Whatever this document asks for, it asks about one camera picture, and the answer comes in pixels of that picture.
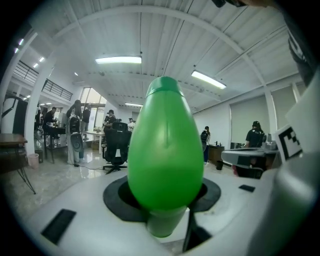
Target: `office chair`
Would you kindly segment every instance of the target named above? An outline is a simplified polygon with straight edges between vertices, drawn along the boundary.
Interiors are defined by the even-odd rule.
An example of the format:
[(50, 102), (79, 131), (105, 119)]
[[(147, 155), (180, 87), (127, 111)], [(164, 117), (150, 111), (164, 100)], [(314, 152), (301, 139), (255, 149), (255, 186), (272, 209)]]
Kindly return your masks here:
[[(128, 125), (123, 122), (114, 122), (111, 129), (105, 130), (105, 142), (102, 145), (102, 157), (111, 162), (111, 165), (103, 166), (103, 169), (110, 168), (106, 172), (109, 174), (113, 171), (120, 171), (120, 168), (126, 168), (121, 166), (128, 159), (128, 145), (131, 138), (131, 132), (128, 131)], [(116, 156), (117, 149), (120, 150), (120, 156)]]

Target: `railing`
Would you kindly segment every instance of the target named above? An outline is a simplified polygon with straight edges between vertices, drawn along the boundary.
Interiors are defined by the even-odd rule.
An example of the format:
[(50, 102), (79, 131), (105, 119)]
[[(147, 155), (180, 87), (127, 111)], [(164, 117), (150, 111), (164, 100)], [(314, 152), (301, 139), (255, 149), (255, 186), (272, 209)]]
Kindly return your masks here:
[[(35, 84), (36, 80), (38, 78), (39, 73), (37, 71), (35, 71), (34, 69), (32, 69), (31, 67), (29, 67), (27, 64), (23, 63), (21, 60), (19, 61), (19, 63), (16, 65), (13, 73), (15, 73), (16, 75), (22, 77), (23, 79)], [(63, 89), (62, 87), (60, 87), (59, 85), (57, 85), (56, 83), (50, 81), (49, 79), (47, 79), (44, 82), (42, 91), (48, 91), (51, 92), (55, 95), (60, 96), (61, 98), (64, 98), (68, 101), (71, 100), (72, 97), (72, 93), (66, 89)]]

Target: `fluorescent light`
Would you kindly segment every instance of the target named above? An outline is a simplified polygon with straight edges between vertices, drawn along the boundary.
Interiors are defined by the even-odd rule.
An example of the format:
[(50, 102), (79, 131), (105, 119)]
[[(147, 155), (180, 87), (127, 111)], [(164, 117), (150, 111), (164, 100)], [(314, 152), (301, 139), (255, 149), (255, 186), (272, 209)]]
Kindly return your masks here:
[(97, 58), (95, 62), (98, 64), (106, 64), (106, 63), (135, 63), (141, 64), (141, 57), (130, 57), (130, 56), (122, 56), (122, 57), (107, 57), (107, 58)]
[(214, 80), (213, 78), (211, 78), (211, 77), (209, 77), (209, 76), (207, 76), (205, 74), (201, 74), (198, 71), (193, 71), (191, 76), (195, 77), (195, 78), (198, 78), (198, 79), (201, 79), (201, 80), (203, 80), (203, 81), (205, 81), (205, 82), (207, 82), (209, 84), (212, 84), (213, 86), (216, 86), (216, 87), (218, 87), (220, 89), (226, 88), (226, 86), (223, 83), (221, 83), (221, 82), (219, 82), (217, 80)]
[(132, 103), (125, 103), (128, 106), (134, 106), (134, 107), (142, 107), (143, 105), (139, 105), (139, 104), (132, 104)]

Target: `green bottle cap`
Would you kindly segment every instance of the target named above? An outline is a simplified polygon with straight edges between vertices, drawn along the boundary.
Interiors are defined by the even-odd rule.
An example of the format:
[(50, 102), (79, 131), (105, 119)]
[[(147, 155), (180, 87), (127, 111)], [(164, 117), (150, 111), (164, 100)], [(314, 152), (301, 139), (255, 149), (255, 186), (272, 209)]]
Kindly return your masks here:
[(184, 94), (178, 82), (168, 76), (158, 77), (155, 80), (153, 80), (146, 93), (146, 98), (149, 95), (160, 91), (172, 91), (184, 97)]

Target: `rectangular light fixture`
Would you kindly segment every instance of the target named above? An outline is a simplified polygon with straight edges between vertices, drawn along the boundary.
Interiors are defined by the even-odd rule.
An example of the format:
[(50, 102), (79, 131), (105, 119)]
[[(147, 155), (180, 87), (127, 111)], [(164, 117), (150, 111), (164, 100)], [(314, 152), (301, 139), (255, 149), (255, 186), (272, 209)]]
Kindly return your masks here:
[(221, 83), (221, 82), (219, 82), (217, 80), (214, 80), (213, 78), (211, 78), (211, 77), (209, 77), (209, 76), (207, 76), (205, 74), (201, 74), (198, 71), (194, 70), (192, 72), (191, 76), (194, 77), (194, 78), (198, 78), (200, 80), (203, 80), (203, 81), (205, 81), (205, 82), (207, 82), (209, 84), (212, 84), (213, 86), (216, 86), (216, 87), (218, 87), (220, 89), (225, 89), (226, 88), (226, 86), (223, 83)]
[(141, 57), (118, 56), (118, 57), (96, 58), (95, 62), (98, 64), (107, 64), (107, 63), (141, 64), (142, 60), (141, 60)]
[(143, 105), (139, 105), (139, 104), (132, 104), (132, 103), (125, 103), (127, 106), (134, 106), (134, 107), (142, 107)]

